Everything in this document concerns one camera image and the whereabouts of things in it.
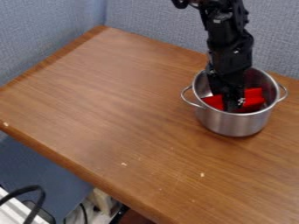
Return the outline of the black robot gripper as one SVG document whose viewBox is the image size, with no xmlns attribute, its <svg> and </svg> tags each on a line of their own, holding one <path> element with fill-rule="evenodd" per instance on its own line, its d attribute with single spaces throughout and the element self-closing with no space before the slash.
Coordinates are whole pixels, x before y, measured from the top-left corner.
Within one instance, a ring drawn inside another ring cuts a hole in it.
<svg viewBox="0 0 299 224">
<path fill-rule="evenodd" d="M 224 95 L 226 112 L 236 112 L 244 107 L 245 72 L 253 66 L 254 36 L 248 30 L 210 31 L 209 55 L 206 66 L 210 90 L 216 95 Z"/>
</svg>

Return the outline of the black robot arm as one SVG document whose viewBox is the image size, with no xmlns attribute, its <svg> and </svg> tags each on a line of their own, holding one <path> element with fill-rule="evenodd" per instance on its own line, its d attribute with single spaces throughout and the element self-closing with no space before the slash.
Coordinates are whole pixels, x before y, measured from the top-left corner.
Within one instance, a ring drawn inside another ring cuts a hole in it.
<svg viewBox="0 0 299 224">
<path fill-rule="evenodd" d="M 246 29 L 249 10 L 244 0 L 173 0 L 178 9 L 191 6 L 201 13 L 209 33 L 210 89 L 222 95 L 224 109 L 236 112 L 246 103 L 245 72 L 253 67 L 254 36 Z"/>
</svg>

